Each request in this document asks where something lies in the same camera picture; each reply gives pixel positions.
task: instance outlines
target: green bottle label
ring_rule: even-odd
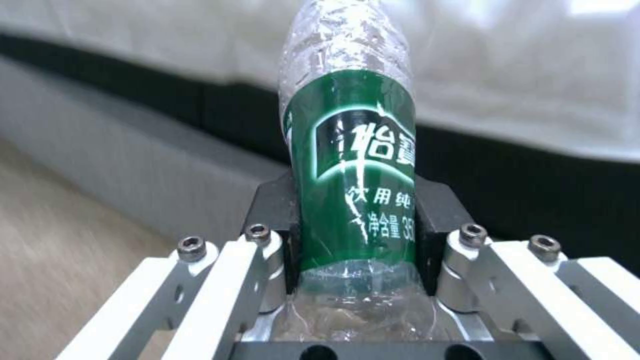
[[[302,270],[413,261],[414,115],[399,83],[366,70],[325,75],[291,99],[282,126],[300,196]]]

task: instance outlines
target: white metal bar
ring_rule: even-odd
[[[237,333],[255,323],[266,281],[258,246],[227,242],[163,359],[228,359]]]
[[[610,258],[566,261],[557,275],[640,352],[640,280],[637,277]]]
[[[638,354],[521,243],[483,247],[468,285],[501,329],[523,320],[558,359],[637,359]]]
[[[207,255],[196,263],[178,260],[175,252],[144,259],[58,359],[137,358],[156,330],[180,324],[217,257],[207,243]]]

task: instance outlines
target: clear bottle bottom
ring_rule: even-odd
[[[411,263],[342,261],[301,274],[274,323],[279,341],[447,340]]]

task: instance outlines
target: white bedsheet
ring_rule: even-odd
[[[640,0],[384,1],[412,47],[421,122],[640,162]],[[183,76],[275,89],[298,6],[2,0],[0,29]]]

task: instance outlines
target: plastic water bottle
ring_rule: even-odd
[[[303,5],[279,82],[302,243],[281,339],[431,336],[432,304],[413,265],[411,88],[407,42],[380,2]]]

